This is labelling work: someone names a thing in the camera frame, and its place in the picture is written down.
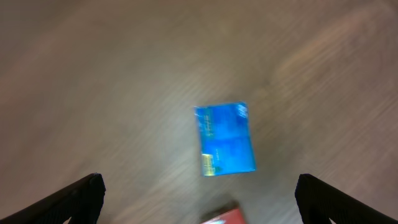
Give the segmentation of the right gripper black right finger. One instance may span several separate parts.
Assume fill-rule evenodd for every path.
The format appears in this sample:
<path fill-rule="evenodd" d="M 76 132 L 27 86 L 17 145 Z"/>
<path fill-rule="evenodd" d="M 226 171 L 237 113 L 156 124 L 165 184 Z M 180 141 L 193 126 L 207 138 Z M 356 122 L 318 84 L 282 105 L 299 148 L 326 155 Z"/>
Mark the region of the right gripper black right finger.
<path fill-rule="evenodd" d="M 303 224 L 397 224 L 397 220 L 310 175 L 299 175 L 296 203 Z"/>

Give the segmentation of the red Panadol box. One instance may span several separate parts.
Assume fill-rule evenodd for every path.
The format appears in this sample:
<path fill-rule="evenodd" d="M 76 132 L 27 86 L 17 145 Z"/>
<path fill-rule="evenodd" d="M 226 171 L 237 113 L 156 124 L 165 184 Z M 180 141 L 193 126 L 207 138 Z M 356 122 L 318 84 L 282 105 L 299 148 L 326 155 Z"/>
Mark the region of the red Panadol box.
<path fill-rule="evenodd" d="M 240 209 L 234 208 L 214 218 L 209 218 L 201 224 L 246 224 L 246 221 Z"/>

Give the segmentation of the blue VapoDrops lozenge box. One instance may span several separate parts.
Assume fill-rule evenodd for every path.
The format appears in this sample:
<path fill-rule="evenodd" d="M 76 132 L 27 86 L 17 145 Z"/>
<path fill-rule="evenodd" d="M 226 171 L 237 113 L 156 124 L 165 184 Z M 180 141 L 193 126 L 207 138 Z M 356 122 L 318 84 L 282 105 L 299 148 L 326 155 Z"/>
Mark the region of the blue VapoDrops lozenge box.
<path fill-rule="evenodd" d="M 195 107 L 205 177 L 253 172 L 256 160 L 244 102 Z"/>

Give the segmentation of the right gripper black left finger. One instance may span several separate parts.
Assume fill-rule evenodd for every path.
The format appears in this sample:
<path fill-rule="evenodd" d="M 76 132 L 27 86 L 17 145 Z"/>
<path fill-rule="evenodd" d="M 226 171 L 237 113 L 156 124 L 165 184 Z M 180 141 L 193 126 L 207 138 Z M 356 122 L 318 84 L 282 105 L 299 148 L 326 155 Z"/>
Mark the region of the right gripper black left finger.
<path fill-rule="evenodd" d="M 102 175 L 92 173 L 27 208 L 1 219 L 1 223 L 95 224 L 104 204 L 105 191 Z"/>

